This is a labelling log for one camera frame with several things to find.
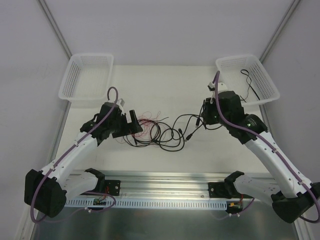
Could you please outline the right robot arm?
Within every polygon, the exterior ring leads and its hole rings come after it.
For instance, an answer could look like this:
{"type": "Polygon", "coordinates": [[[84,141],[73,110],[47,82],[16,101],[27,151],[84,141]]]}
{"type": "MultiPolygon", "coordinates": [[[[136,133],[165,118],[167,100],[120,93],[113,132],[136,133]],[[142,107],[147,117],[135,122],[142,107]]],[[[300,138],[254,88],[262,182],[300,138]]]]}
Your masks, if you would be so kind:
{"type": "Polygon", "coordinates": [[[267,126],[255,114],[247,114],[234,91],[223,91],[203,101],[206,125],[220,124],[248,148],[265,166],[277,185],[253,179],[241,171],[224,180],[223,197],[248,195],[270,205],[286,223],[302,219],[312,206],[320,208],[320,184],[301,173],[280,150],[267,126]]]}

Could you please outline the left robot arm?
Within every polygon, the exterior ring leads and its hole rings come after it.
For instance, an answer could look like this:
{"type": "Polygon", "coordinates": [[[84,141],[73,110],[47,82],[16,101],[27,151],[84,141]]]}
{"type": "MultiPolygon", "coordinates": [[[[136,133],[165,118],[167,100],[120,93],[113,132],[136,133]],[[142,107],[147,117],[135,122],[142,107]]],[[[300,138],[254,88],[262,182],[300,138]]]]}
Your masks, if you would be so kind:
{"type": "Polygon", "coordinates": [[[49,218],[56,217],[71,200],[86,192],[106,193],[105,175],[88,168],[76,177],[72,171],[109,137],[114,139],[142,132],[134,110],[125,113],[123,104],[105,102],[99,113],[84,123],[73,144],[41,170],[25,176],[24,202],[49,218]]]}

